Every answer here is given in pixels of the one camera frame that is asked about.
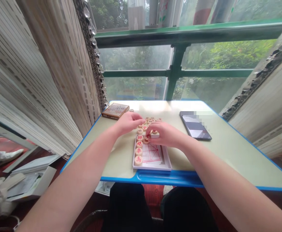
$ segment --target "hand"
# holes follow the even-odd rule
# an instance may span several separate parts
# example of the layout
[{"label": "hand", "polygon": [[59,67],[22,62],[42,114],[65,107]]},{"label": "hand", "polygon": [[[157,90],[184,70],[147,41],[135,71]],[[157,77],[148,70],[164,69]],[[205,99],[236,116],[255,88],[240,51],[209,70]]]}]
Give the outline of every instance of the hand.
[{"label": "hand", "polygon": [[175,127],[166,122],[154,122],[146,130],[148,135],[151,130],[159,132],[159,138],[149,138],[149,142],[153,144],[163,145],[167,147],[179,148],[180,142],[187,136]]},{"label": "hand", "polygon": [[135,112],[126,112],[124,113],[119,120],[115,123],[116,130],[119,132],[119,136],[126,134],[137,126],[145,123],[145,119],[142,116]]}]

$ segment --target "leg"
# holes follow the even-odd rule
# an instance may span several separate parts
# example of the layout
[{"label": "leg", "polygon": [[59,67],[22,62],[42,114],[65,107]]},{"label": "leg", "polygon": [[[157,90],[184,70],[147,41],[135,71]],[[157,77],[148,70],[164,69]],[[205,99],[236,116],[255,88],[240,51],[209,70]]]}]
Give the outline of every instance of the leg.
[{"label": "leg", "polygon": [[101,231],[152,231],[152,217],[141,184],[113,185]]},{"label": "leg", "polygon": [[165,231],[218,231],[206,200],[195,188],[172,189],[162,207]]}]

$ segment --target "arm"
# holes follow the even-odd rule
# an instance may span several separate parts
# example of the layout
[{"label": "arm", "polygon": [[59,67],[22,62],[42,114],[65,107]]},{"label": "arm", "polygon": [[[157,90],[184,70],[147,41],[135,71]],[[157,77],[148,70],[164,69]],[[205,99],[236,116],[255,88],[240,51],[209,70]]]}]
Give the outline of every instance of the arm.
[{"label": "arm", "polygon": [[237,231],[282,231],[282,210],[232,167],[194,138],[164,122],[150,142],[180,149],[194,166],[207,192]]},{"label": "arm", "polygon": [[33,206],[17,231],[70,231],[96,189],[117,138],[144,121],[137,113],[124,113],[65,168]]}]

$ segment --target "beige curtain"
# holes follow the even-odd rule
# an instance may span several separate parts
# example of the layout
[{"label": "beige curtain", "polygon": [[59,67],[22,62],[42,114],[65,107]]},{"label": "beige curtain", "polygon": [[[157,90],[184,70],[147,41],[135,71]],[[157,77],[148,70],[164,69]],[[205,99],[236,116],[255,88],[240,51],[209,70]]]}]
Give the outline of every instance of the beige curtain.
[{"label": "beige curtain", "polygon": [[268,157],[277,157],[282,153],[282,34],[241,91],[222,116]]},{"label": "beige curtain", "polygon": [[14,0],[0,1],[0,121],[70,155],[103,105],[75,8],[71,1],[18,3],[28,23]]}]

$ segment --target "smartphone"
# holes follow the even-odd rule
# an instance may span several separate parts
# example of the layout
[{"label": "smartphone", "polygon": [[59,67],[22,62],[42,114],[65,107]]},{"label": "smartphone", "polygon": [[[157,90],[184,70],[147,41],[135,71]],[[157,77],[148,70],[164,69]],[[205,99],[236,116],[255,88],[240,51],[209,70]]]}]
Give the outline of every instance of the smartphone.
[{"label": "smartphone", "polygon": [[199,122],[197,115],[193,111],[181,111],[180,117],[186,127],[188,134],[198,140],[211,140],[209,132],[204,125]]}]

